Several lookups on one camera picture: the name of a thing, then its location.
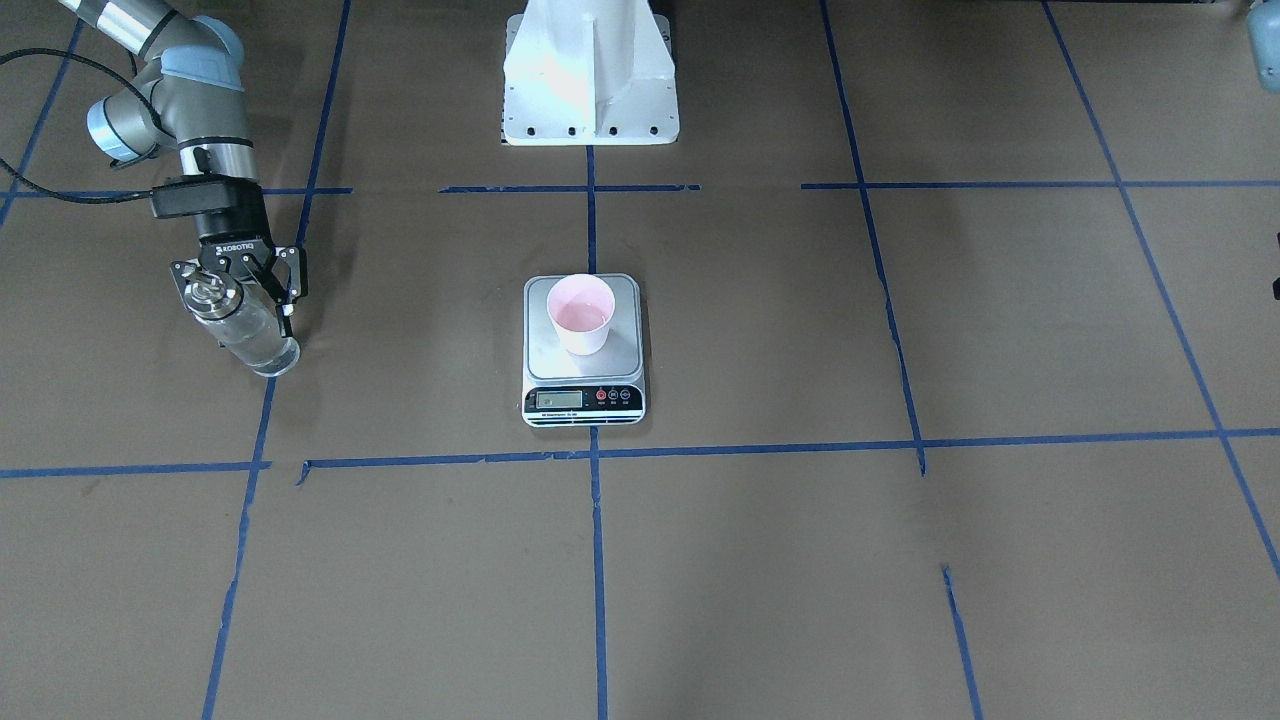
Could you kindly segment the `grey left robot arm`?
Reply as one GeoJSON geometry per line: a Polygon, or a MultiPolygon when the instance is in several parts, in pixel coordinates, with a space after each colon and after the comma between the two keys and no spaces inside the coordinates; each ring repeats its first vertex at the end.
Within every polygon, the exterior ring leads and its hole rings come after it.
{"type": "Polygon", "coordinates": [[[1251,49],[1258,73],[1279,69],[1279,1],[1253,1],[1245,18],[1251,49]]]}

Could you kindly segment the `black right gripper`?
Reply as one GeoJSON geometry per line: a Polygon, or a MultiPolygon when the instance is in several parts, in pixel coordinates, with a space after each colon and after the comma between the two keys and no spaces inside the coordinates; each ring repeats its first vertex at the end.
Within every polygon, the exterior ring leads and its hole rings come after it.
{"type": "Polygon", "coordinates": [[[197,263],[174,261],[172,274],[186,310],[196,316],[216,314],[216,275],[257,281],[275,306],[283,338],[293,338],[296,304],[308,293],[308,259],[297,246],[274,250],[269,215],[264,205],[244,205],[205,211],[195,217],[200,243],[197,263]]]}

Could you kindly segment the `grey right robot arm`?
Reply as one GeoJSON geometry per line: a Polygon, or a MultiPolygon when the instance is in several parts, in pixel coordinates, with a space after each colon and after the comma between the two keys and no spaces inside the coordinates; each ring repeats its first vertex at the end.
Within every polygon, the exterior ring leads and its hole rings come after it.
{"type": "Polygon", "coordinates": [[[92,141],[115,168],[172,151],[180,174],[154,187],[157,218],[189,217],[198,264],[259,286],[276,328],[306,295],[305,255],[279,250],[259,182],[241,68],[244,47],[225,23],[187,17],[165,1],[70,1],[70,12],[142,61],[122,91],[87,113],[92,141]]]}

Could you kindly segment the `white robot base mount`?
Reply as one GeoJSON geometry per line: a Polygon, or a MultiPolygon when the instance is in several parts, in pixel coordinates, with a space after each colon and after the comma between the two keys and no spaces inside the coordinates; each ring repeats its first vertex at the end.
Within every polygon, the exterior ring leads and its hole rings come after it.
{"type": "Polygon", "coordinates": [[[653,146],[681,133],[669,13],[657,1],[529,1],[506,22],[509,146],[653,146]]]}

